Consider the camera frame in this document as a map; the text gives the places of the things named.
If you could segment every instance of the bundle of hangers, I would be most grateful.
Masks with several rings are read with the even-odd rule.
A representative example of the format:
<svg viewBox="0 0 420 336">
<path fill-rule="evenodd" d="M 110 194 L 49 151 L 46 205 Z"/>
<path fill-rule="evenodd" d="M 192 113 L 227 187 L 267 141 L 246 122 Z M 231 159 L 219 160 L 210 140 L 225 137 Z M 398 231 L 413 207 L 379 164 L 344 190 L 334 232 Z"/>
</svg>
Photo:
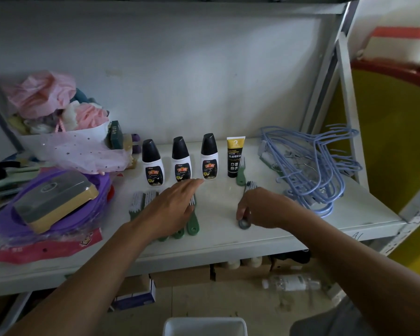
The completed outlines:
<svg viewBox="0 0 420 336">
<path fill-rule="evenodd" d="M 259 155 L 279 173 L 277 182 L 285 180 L 290 189 L 285 195 L 321 217 L 333 210 L 333 202 L 342 196 L 345 183 L 341 174 L 352 176 L 362 169 L 352 156 L 340 150 L 329 150 L 334 141 L 350 139 L 357 130 L 345 124 L 327 126 L 329 131 L 307 134 L 277 126 L 261 128 L 262 145 Z M 313 204 L 324 204 L 312 208 Z"/>
</svg>

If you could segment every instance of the yellow wall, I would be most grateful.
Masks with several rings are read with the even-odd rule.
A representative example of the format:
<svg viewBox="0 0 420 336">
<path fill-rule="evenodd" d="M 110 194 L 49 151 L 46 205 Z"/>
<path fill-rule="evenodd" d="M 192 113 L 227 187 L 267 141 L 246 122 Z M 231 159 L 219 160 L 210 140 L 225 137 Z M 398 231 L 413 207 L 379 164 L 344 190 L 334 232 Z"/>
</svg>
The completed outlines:
<svg viewBox="0 0 420 336">
<path fill-rule="evenodd" d="M 420 87 L 378 73 L 353 70 L 370 192 L 398 213 L 420 189 Z M 345 123 L 340 85 L 324 125 Z M 331 148 L 349 151 L 349 142 Z M 420 228 L 390 256 L 420 273 Z"/>
</svg>

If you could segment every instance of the black label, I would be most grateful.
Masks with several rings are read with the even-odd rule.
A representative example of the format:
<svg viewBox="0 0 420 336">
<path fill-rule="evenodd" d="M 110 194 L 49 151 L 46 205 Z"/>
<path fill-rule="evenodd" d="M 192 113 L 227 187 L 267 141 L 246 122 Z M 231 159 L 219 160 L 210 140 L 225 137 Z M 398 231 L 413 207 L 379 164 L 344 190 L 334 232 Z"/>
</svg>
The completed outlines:
<svg viewBox="0 0 420 336">
<path fill-rule="evenodd" d="M 227 150 L 227 170 L 230 173 L 238 173 L 240 167 L 241 152 L 243 148 L 228 149 Z"/>
<path fill-rule="evenodd" d="M 204 160 L 202 162 L 202 175 L 204 179 L 213 179 L 216 178 L 218 174 L 218 163 L 216 159 Z"/>
<path fill-rule="evenodd" d="M 159 186 L 163 184 L 163 173 L 160 166 L 153 166 L 145 168 L 146 179 L 152 186 Z"/>
<path fill-rule="evenodd" d="M 191 172 L 190 172 L 190 164 L 175 164 L 174 165 L 174 175 L 176 176 L 177 181 L 190 179 Z"/>
</svg>

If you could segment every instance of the floor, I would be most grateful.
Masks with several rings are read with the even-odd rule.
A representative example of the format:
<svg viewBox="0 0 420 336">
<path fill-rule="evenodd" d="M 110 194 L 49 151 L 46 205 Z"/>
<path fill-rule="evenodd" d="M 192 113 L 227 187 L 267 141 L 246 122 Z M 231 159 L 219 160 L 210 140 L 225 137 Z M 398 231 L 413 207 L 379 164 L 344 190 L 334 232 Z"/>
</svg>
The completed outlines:
<svg viewBox="0 0 420 336">
<path fill-rule="evenodd" d="M 286 336 L 293 322 L 331 307 L 322 291 L 293 292 L 285 300 L 263 289 L 259 280 L 158 288 L 154 304 L 107 313 L 95 336 L 160 336 L 169 317 L 185 316 L 239 316 L 246 321 L 249 336 Z"/>
</svg>

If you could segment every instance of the left hand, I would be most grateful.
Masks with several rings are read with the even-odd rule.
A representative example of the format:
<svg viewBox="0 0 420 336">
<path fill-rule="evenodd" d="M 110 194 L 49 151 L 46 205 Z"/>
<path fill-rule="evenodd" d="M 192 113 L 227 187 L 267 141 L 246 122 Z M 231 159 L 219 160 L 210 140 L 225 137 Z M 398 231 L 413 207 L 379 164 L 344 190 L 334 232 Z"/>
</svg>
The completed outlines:
<svg viewBox="0 0 420 336">
<path fill-rule="evenodd" d="M 171 236 L 185 226 L 194 210 L 190 199 L 203 179 L 182 180 L 159 194 L 132 223 L 140 225 L 151 240 Z"/>
</svg>

